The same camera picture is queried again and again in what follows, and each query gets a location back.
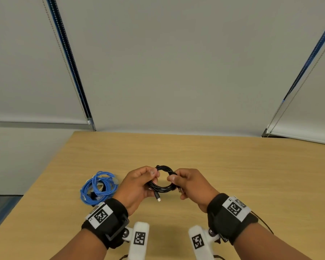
tabletop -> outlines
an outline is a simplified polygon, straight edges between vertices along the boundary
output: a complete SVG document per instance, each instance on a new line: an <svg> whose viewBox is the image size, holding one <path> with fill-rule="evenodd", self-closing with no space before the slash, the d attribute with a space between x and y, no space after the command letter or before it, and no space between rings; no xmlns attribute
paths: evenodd
<svg viewBox="0 0 325 260"><path fill-rule="evenodd" d="M325 259L325 145L282 138L75 132L0 226L0 259L49 259L79 230L91 207L79 189L97 171L121 181L130 170L197 168L220 192L237 196L273 232L313 259ZM161 172L164 186L167 173ZM188 229L207 216L178 191L147 198L130 217L150 224L147 260L194 259ZM107 253L117 260L129 245ZM214 244L226 260L229 244Z"/></svg>

black wrist strap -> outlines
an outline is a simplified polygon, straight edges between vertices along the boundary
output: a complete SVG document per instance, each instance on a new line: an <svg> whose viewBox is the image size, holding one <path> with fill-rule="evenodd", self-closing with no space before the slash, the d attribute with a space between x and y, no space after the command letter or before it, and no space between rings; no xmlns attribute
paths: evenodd
<svg viewBox="0 0 325 260"><path fill-rule="evenodd" d="M128 212L116 199L107 199L97 205L82 224L95 234L108 248L117 248L123 244L123 234L128 225Z"/></svg>
<svg viewBox="0 0 325 260"><path fill-rule="evenodd" d="M226 201L230 202L230 206L232 206L230 210L233 210L233 212L223 206ZM246 207L238 199L233 202L225 193L218 194L207 207L208 227L213 232L221 235L222 238L229 240L233 245L237 237L248 225L258 222L258 219L251 213L241 220L235 216L236 213Z"/></svg>

coiled blue cable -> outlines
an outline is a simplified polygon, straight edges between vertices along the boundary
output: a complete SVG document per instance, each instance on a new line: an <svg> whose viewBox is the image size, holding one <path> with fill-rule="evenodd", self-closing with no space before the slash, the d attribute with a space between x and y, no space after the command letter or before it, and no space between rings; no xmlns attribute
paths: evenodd
<svg viewBox="0 0 325 260"><path fill-rule="evenodd" d="M104 184L103 190L100 191L97 187L97 184L101 182ZM96 200L93 200L88 195L88 190L92 188L93 192L97 195ZM97 205L100 202L103 202L109 198L112 198L114 193L117 191L118 188L118 180L116 176L110 172L97 172L93 178L87 180L85 185L80 190L81 193L81 200L87 205Z"/></svg>

black wire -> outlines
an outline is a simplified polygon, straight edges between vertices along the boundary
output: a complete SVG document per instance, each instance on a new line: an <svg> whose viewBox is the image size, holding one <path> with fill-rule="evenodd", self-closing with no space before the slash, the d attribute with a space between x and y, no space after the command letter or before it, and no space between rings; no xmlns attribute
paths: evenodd
<svg viewBox="0 0 325 260"><path fill-rule="evenodd" d="M270 232L272 233L272 234L274 234L273 233L273 231L271 230L271 228L263 221L263 219L261 219L256 213L254 213L253 211L252 211L252 214L254 214L257 218L259 218L260 219L260 221L262 221L263 223L264 223L264 225L266 225L267 226L267 228L269 228L269 230L270 230Z"/></svg>
<svg viewBox="0 0 325 260"><path fill-rule="evenodd" d="M172 174L175 174L177 175L177 173L175 173L170 167L167 167L165 165L157 165L156 166L156 169L157 170L163 170L165 172L167 172L169 175L172 175ZM152 181L149 181L147 183L147 185L155 192L162 192L162 193L165 193L165 192L169 192L169 191L173 191L177 188L176 185L174 185L173 183L171 183L169 186L166 186L166 187L161 187L161 186L158 186L156 185L155 183L153 183Z"/></svg>
<svg viewBox="0 0 325 260"><path fill-rule="evenodd" d="M128 255L126 254L126 255L124 255L121 259L119 259L119 260L123 260L124 258L127 258L128 257Z"/></svg>
<svg viewBox="0 0 325 260"><path fill-rule="evenodd" d="M224 257L221 257L220 255L217 255L217 254L213 255L213 257L214 257L214 258L220 258L220 259L222 259L222 260L225 260Z"/></svg>

white wall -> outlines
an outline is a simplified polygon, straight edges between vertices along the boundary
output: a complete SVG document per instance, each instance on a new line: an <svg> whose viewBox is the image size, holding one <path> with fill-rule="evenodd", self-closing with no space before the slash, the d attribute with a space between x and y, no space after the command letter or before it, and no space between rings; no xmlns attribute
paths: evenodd
<svg viewBox="0 0 325 260"><path fill-rule="evenodd" d="M0 194L24 194L73 132L0 128Z"/></svg>
<svg viewBox="0 0 325 260"><path fill-rule="evenodd" d="M267 131L272 135L325 144L325 44Z"/></svg>
<svg viewBox="0 0 325 260"><path fill-rule="evenodd" d="M57 0L97 130L260 136L325 0Z"/></svg>
<svg viewBox="0 0 325 260"><path fill-rule="evenodd" d="M87 124L41 0L0 0L0 121Z"/></svg>

